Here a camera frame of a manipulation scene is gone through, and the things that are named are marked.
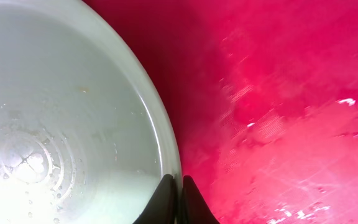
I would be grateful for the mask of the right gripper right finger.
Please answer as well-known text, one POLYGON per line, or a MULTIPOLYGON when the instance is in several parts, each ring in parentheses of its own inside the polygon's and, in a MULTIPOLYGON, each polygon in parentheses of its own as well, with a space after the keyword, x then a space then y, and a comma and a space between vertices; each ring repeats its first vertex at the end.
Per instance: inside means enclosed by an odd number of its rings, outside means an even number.
POLYGON ((183 177, 180 199, 181 224, 219 224, 191 176, 183 177))

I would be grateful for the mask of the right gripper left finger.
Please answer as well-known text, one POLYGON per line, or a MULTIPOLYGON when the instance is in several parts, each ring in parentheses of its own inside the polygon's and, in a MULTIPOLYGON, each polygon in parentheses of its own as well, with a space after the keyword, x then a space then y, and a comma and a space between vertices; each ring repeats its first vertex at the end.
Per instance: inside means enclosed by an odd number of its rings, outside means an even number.
POLYGON ((177 185, 173 176, 166 174, 134 224, 174 224, 176 211, 177 185))

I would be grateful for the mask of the mint green plate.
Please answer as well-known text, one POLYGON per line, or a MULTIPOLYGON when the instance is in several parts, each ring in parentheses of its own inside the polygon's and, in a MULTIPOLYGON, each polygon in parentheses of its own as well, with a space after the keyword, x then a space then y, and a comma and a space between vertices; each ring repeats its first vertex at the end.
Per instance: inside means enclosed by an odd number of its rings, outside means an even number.
POLYGON ((0 223, 134 223, 181 187, 147 72, 83 1, 0 1, 0 223))

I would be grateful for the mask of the red plastic tray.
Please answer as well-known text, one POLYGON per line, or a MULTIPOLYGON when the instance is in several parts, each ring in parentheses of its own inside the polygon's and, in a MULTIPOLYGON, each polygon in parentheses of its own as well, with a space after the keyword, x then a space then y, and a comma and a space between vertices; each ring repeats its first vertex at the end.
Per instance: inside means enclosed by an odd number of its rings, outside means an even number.
POLYGON ((90 1, 220 223, 358 223, 358 0, 90 1))

